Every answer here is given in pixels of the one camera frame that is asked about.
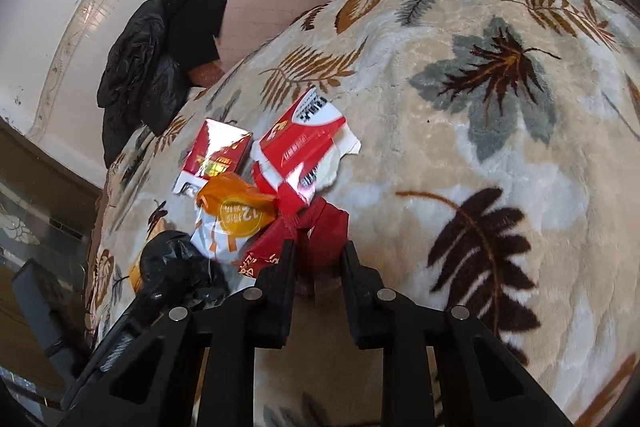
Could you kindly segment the torn red white carton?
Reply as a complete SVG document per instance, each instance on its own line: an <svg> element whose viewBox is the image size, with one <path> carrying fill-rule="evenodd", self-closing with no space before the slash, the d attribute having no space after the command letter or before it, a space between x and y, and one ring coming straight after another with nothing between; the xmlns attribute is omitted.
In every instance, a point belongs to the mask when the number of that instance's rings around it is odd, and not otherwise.
<svg viewBox="0 0 640 427"><path fill-rule="evenodd" d="M281 212L299 212L337 176L340 160L360 152L346 117L314 88L308 89L250 150L260 191Z"/></svg>

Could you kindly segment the black plastic bag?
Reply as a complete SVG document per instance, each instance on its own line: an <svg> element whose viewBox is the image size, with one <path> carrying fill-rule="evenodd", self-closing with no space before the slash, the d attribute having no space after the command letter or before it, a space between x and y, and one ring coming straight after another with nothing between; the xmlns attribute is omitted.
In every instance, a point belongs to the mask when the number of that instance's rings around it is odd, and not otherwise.
<svg viewBox="0 0 640 427"><path fill-rule="evenodd" d="M144 246L139 267L141 294L168 307L201 310L230 295L220 265L202 255L184 232L160 232Z"/></svg>

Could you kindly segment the dark red wrapper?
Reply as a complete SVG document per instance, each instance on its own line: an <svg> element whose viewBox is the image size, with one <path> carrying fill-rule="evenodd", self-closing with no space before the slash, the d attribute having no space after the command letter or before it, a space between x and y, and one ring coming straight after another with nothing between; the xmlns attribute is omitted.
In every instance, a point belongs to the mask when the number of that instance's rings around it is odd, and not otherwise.
<svg viewBox="0 0 640 427"><path fill-rule="evenodd" d="M278 213L265 231L244 248L238 272L256 279L262 269L281 258L286 241L295 243L295 254L303 277L316 277L333 270L347 244L349 214L322 196L296 213Z"/></svg>

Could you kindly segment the orange box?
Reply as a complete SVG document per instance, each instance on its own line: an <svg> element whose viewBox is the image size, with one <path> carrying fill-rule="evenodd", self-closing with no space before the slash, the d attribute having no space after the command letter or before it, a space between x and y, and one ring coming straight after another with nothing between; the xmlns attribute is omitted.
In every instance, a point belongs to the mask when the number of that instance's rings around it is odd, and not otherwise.
<svg viewBox="0 0 640 427"><path fill-rule="evenodd" d="M146 236L146 239L143 243L143 247L148 245L149 241L152 241L152 239L154 239L155 236L157 236L158 234L166 230L167 230L167 221L165 218L160 218L160 220L158 220L155 223L154 227L152 228L148 236ZM128 273L129 282L131 284L132 290L136 295L140 293L143 286L143 280L142 280L141 269L140 269L141 257L142 257L142 251L139 251L137 258L136 260L134 260L134 264L132 265Z"/></svg>

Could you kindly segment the red cigarette pack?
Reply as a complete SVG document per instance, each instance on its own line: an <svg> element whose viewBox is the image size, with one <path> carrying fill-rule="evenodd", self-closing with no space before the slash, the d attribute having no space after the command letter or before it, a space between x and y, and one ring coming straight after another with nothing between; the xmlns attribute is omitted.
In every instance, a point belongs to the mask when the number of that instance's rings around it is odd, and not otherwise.
<svg viewBox="0 0 640 427"><path fill-rule="evenodd" d="M252 140L252 132L206 118L186 155L172 193L193 197L214 176L227 171L238 173Z"/></svg>

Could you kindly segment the leaf pattern blanket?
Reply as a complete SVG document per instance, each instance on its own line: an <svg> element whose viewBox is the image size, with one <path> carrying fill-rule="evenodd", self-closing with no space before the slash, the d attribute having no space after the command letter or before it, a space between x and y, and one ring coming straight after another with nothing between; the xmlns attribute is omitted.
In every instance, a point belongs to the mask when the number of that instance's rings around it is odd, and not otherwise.
<svg viewBox="0 0 640 427"><path fill-rule="evenodd" d="M639 17L614 0L332 0L294 20L165 133L108 169L88 329L134 290L151 225L206 118L261 136L308 88L361 143L326 200L360 260L419 305L462 305L577 426L639 368Z"/></svg>

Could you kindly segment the black cloth garment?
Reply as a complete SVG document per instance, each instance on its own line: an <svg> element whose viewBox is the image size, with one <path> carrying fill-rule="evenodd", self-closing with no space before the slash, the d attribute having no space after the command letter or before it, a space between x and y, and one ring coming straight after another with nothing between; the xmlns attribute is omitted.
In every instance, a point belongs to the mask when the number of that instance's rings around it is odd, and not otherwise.
<svg viewBox="0 0 640 427"><path fill-rule="evenodd" d="M186 71L219 58L215 38L220 35L228 0L160 0L168 53Z"/></svg>

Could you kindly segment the orange white snack bag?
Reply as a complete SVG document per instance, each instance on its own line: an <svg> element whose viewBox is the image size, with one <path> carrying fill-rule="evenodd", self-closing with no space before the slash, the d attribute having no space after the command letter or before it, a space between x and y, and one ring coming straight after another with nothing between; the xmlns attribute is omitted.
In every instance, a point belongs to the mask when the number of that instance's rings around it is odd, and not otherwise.
<svg viewBox="0 0 640 427"><path fill-rule="evenodd" d="M277 217L276 198L233 172L209 179L195 207L191 243L221 265L239 265L248 242Z"/></svg>

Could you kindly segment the black puffer jacket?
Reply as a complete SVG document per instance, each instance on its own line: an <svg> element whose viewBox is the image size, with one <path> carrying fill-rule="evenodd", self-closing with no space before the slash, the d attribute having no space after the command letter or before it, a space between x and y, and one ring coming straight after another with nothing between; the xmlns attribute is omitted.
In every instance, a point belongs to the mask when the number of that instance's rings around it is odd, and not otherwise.
<svg viewBox="0 0 640 427"><path fill-rule="evenodd" d="M140 127L163 134L186 103L191 83L166 52L160 0L140 5L107 55L96 104L104 110L104 164L111 166Z"/></svg>

